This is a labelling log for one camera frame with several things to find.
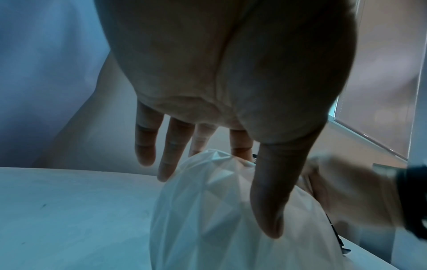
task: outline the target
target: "hand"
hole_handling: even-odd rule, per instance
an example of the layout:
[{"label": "hand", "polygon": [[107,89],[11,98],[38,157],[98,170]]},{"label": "hand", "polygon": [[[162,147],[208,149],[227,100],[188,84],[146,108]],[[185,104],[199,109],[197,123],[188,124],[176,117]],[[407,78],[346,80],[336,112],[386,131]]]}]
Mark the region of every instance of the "hand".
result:
[{"label": "hand", "polygon": [[231,153],[251,160],[251,190],[264,232],[283,232],[283,207],[355,53],[346,0],[96,0],[104,32],[138,97],[136,153],[155,159],[171,116],[158,179],[174,172],[193,136],[201,152],[216,127]]},{"label": "hand", "polygon": [[395,179],[339,157],[320,155],[307,160],[301,174],[311,193],[335,221],[365,226],[403,227]]}]

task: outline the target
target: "white geometric vase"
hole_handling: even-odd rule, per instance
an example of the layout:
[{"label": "white geometric vase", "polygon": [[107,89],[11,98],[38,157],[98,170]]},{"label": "white geometric vase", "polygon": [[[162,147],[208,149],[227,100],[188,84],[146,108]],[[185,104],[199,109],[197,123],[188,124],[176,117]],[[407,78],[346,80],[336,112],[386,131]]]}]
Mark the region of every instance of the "white geometric vase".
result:
[{"label": "white geometric vase", "polygon": [[163,187],[150,231],[153,270],[341,270],[343,256],[321,206],[295,187],[276,240],[249,201],[255,164],[207,150]]}]

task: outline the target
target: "white lampshade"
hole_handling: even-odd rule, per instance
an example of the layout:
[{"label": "white lampshade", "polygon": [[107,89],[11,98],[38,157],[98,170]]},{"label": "white lampshade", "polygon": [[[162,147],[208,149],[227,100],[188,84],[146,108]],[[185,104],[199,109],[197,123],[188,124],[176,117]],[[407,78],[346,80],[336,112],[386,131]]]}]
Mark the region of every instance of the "white lampshade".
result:
[{"label": "white lampshade", "polygon": [[321,206],[295,187],[276,240],[258,227],[249,201],[255,164],[207,150],[163,187],[150,231],[153,270],[334,270],[343,256]]}]

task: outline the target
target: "textured white dome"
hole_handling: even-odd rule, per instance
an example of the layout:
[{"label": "textured white dome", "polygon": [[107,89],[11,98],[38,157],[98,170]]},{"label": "textured white dome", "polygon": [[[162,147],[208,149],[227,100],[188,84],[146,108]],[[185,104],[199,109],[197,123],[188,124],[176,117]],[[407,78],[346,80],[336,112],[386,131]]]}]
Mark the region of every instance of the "textured white dome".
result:
[{"label": "textured white dome", "polygon": [[163,187],[150,231],[153,270],[334,270],[343,256],[321,206],[295,187],[285,233],[268,238],[249,202],[255,164],[207,150]]}]

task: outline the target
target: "fingernail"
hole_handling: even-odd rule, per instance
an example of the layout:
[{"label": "fingernail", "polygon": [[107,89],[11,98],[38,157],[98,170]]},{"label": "fingernail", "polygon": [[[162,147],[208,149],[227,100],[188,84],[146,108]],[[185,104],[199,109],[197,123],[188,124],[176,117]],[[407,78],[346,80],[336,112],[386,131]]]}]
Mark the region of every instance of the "fingernail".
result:
[{"label": "fingernail", "polygon": [[277,237],[281,237],[284,231],[285,224],[283,222],[283,211],[276,220],[276,235]]}]

